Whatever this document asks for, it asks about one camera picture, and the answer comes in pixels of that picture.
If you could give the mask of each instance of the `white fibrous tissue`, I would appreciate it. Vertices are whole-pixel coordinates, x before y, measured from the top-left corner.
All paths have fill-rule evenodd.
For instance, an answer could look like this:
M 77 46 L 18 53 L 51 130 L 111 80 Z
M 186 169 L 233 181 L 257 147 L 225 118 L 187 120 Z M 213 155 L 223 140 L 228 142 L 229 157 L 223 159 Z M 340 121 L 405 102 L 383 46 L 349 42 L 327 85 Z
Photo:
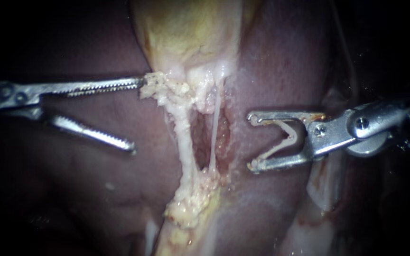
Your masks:
M 209 204 L 210 195 L 217 188 L 220 178 L 214 166 L 199 170 L 194 158 L 189 115 L 198 102 L 204 103 L 207 96 L 197 97 L 194 87 L 186 82 L 169 79 L 162 72 L 149 73 L 145 78 L 147 84 L 140 89 L 140 98 L 156 99 L 158 105 L 163 106 L 171 115 L 182 164 L 180 187 L 167 205 L 165 216 L 181 228 L 194 228 L 199 214 Z

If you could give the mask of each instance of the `screw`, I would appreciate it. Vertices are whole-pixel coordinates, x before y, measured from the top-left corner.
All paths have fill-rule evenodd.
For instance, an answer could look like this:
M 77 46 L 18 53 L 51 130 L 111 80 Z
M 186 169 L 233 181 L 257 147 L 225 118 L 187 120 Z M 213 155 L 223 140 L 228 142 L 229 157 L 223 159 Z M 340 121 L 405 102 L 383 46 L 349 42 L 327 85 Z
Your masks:
M 28 101 L 28 97 L 26 96 L 26 94 L 19 92 L 15 95 L 15 102 L 18 105 L 23 105 Z
M 13 88 L 10 84 L 4 84 L 3 86 L 0 87 L 0 96 L 3 99 L 9 98 L 13 93 Z
M 317 137 L 323 137 L 327 133 L 327 128 L 325 128 L 324 125 L 318 125 L 316 126 L 316 129 L 314 130 L 314 135 Z
M 369 125 L 368 119 L 360 117 L 355 121 L 355 127 L 359 130 L 365 130 Z

